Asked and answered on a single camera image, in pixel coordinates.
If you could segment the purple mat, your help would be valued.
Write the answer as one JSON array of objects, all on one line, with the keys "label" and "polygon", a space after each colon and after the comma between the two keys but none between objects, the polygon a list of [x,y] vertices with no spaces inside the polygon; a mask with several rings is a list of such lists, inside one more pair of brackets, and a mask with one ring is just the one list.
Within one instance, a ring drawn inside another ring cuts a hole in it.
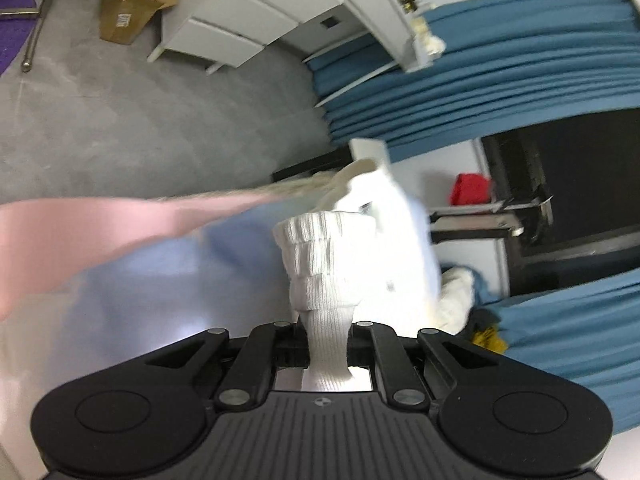
[{"label": "purple mat", "polygon": [[[1,0],[2,10],[35,9],[36,0]],[[3,74],[21,51],[34,24],[31,18],[2,18],[0,29],[0,74]]]}]

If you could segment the pastel rainbow bed duvet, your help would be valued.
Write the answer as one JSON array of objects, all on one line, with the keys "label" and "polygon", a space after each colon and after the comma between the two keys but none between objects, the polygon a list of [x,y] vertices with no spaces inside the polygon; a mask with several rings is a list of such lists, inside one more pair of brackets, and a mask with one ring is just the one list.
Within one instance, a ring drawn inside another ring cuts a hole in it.
[{"label": "pastel rainbow bed duvet", "polygon": [[272,229],[328,174],[164,200],[47,198],[1,209],[1,474],[46,471],[29,430],[51,389],[222,327],[291,317]]}]

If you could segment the blue curtain left panel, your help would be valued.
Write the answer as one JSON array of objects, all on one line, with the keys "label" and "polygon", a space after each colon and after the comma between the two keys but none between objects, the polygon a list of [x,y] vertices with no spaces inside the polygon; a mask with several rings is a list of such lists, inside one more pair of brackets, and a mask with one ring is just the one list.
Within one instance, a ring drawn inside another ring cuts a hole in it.
[{"label": "blue curtain left panel", "polygon": [[331,141],[379,140],[395,162],[552,120],[639,104],[631,0],[468,0],[427,12],[444,53],[407,73],[371,35],[308,68]]}]

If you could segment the white knit garment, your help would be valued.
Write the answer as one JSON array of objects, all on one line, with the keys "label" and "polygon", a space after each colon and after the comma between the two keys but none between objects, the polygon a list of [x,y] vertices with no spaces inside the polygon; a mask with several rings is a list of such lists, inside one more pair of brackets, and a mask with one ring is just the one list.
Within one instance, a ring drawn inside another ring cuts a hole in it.
[{"label": "white knit garment", "polygon": [[359,159],[342,169],[312,211],[280,222],[273,236],[307,333],[304,389],[357,388],[347,364],[352,323],[412,337],[442,322],[428,214],[382,162]]}]

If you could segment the white puffy jacket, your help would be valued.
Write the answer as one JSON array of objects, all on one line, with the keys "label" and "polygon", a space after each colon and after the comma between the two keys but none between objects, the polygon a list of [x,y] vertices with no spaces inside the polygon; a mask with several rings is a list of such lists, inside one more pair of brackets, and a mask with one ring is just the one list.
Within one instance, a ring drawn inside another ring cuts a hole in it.
[{"label": "white puffy jacket", "polygon": [[475,304],[475,278],[470,269],[454,266],[442,274],[440,295],[436,306],[436,327],[457,335],[468,322]]}]

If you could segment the blue curtain panel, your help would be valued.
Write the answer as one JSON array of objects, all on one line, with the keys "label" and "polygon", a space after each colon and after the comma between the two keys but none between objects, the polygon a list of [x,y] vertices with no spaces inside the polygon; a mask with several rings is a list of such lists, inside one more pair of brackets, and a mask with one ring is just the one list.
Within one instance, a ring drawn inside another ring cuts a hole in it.
[{"label": "blue curtain panel", "polygon": [[582,385],[610,409],[616,434],[639,426],[639,271],[479,304],[461,336],[497,324],[505,356]]},{"label": "blue curtain panel", "polygon": [[379,140],[395,162],[552,120],[639,104],[631,0],[468,0],[427,12],[444,53],[407,73],[371,35],[308,68],[331,141]]}]

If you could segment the white bed footboard panel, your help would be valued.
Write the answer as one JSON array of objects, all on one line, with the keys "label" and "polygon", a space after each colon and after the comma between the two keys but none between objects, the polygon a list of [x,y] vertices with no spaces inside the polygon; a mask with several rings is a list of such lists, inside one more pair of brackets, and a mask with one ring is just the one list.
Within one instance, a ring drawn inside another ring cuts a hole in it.
[{"label": "white bed footboard panel", "polygon": [[352,163],[349,165],[349,177],[368,177],[378,180],[392,180],[390,153],[386,143],[381,140],[352,139],[348,142]]}]

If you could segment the metal chair leg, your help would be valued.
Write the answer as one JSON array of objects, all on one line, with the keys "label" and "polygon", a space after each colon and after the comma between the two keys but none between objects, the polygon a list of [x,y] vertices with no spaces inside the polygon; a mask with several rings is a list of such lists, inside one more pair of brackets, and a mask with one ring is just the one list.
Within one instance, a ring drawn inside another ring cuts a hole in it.
[{"label": "metal chair leg", "polygon": [[23,73],[29,73],[32,70],[32,64],[34,64],[34,57],[38,40],[43,28],[44,21],[51,9],[53,0],[42,0],[38,9],[36,17],[35,27],[30,34],[27,44],[25,55],[21,64],[21,70]]}]

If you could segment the blue curtain right panel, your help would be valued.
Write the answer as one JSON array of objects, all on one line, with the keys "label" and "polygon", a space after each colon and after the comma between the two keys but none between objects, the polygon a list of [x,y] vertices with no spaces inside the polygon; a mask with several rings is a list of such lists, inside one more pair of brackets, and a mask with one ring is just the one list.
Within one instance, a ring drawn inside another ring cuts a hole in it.
[{"label": "blue curtain right panel", "polygon": [[461,336],[497,324],[505,356],[582,385],[610,409],[616,434],[639,426],[639,271],[479,304]]}]

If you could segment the red cloth on rack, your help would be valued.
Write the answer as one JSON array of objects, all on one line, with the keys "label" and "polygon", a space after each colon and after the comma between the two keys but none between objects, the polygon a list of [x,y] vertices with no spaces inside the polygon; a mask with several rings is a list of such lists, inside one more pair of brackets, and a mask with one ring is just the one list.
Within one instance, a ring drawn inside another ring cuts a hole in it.
[{"label": "red cloth on rack", "polygon": [[491,187],[491,180],[482,174],[459,174],[449,196],[449,205],[488,204],[491,202]]}]

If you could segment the dark window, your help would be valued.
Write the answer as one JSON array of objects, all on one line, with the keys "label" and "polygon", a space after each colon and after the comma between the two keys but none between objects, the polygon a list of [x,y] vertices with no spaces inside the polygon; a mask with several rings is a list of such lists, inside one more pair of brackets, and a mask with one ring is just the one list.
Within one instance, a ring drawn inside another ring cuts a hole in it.
[{"label": "dark window", "polygon": [[569,117],[486,136],[499,198],[525,206],[506,241],[514,295],[584,284],[639,265],[639,112]]}]

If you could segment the black white clothes rack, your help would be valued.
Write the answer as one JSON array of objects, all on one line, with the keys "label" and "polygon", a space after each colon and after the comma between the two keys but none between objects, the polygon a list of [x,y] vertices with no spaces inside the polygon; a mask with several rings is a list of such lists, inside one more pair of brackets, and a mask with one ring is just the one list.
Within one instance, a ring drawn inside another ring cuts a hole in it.
[{"label": "black white clothes rack", "polygon": [[523,237],[533,244],[553,224],[552,197],[548,186],[541,184],[528,200],[435,208],[430,214],[431,240],[439,244]]}]

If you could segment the white drawer desk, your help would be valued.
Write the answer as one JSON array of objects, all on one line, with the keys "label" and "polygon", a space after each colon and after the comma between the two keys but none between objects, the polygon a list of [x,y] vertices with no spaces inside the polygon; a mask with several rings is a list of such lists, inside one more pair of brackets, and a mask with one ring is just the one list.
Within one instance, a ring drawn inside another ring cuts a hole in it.
[{"label": "white drawer desk", "polygon": [[416,0],[180,0],[164,13],[160,43],[148,60],[174,51],[209,61],[207,70],[215,73],[241,66],[278,40],[316,58],[363,34],[390,56],[383,70],[423,70],[446,49]]}]

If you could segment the mustard yellow garment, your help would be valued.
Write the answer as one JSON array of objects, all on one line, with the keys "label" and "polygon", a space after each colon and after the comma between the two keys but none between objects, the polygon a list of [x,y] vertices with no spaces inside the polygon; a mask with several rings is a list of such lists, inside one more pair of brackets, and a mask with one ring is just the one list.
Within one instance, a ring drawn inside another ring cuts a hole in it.
[{"label": "mustard yellow garment", "polygon": [[472,344],[485,350],[505,354],[509,349],[509,345],[501,337],[500,330],[497,324],[488,325],[486,327],[474,328],[471,336]]}]

